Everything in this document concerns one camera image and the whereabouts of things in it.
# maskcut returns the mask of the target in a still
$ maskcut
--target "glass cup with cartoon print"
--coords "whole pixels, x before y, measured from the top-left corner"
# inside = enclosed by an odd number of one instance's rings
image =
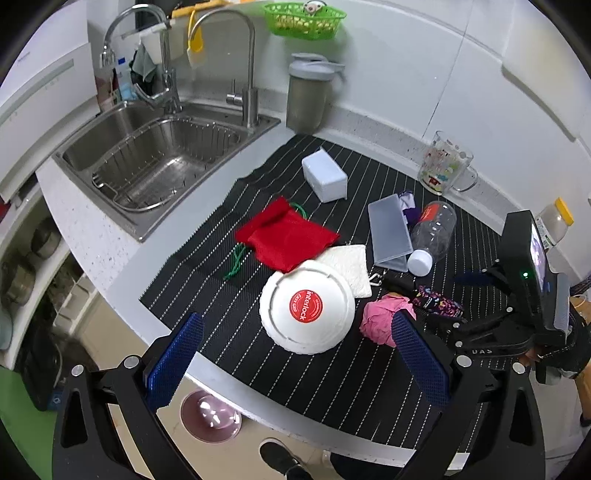
[[[470,168],[474,158],[472,152],[462,147],[445,132],[435,132],[431,147],[425,155],[418,179],[423,186],[435,195],[444,195],[450,189],[457,192],[470,190],[478,181],[478,172]],[[459,189],[453,184],[469,170],[473,176],[472,184]]]

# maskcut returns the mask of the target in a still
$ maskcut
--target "pink cloth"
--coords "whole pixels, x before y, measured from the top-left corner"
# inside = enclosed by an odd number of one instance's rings
[[[359,331],[364,337],[378,345],[389,345],[395,347],[392,340],[392,315],[400,309],[406,309],[416,320],[413,305],[406,297],[393,297],[384,295],[381,300],[370,301],[363,309],[363,320]]]

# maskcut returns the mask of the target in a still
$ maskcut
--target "floor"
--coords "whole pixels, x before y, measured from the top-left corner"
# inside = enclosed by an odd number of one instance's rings
[[[124,357],[133,353],[142,355],[147,348],[103,298],[99,298],[89,311],[81,328],[80,338],[101,369],[116,367]],[[322,450],[244,417],[238,436],[226,443],[209,445],[196,440],[185,430],[179,416],[183,398],[195,389],[193,382],[183,379],[171,404],[159,409],[157,414],[174,443],[203,480],[280,480],[283,477],[267,467],[258,454],[258,445],[268,437],[280,439],[287,445],[306,463],[315,480],[340,479],[334,470],[322,464]],[[152,478],[131,438],[119,407],[112,407],[111,413],[134,469]]]

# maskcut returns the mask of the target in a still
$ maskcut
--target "green basket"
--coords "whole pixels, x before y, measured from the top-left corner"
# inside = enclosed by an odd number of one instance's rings
[[[269,30],[282,37],[302,40],[330,40],[347,14],[333,7],[322,7],[315,15],[304,12],[303,3],[275,3],[264,6]]]

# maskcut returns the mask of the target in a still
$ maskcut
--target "striped tablecloth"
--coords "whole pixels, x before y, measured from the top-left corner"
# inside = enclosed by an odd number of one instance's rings
[[[349,177],[348,199],[322,204],[304,179],[301,160],[324,148]],[[289,353],[261,326],[259,297],[272,271],[249,251],[234,278],[234,232],[273,199],[283,195],[306,210],[313,222],[340,233],[341,244],[365,244],[373,266],[367,204],[412,190],[417,206],[436,197],[412,178],[386,165],[320,138],[296,135],[260,168],[236,181],[211,217],[164,264],[141,302],[173,328],[189,311],[206,316],[200,353],[246,385],[306,417],[374,442],[416,448],[437,411],[423,397],[398,353],[363,338],[358,326],[363,307],[386,292],[374,287],[371,299],[356,300],[356,316],[343,342],[320,355]],[[454,285],[456,272],[479,270],[496,258],[499,236],[454,206],[457,225],[449,253],[431,274],[417,279],[459,301],[466,317],[479,318],[503,308],[505,297],[489,288]],[[485,360],[492,367],[503,361]],[[482,418],[473,424],[459,451],[470,451]]]

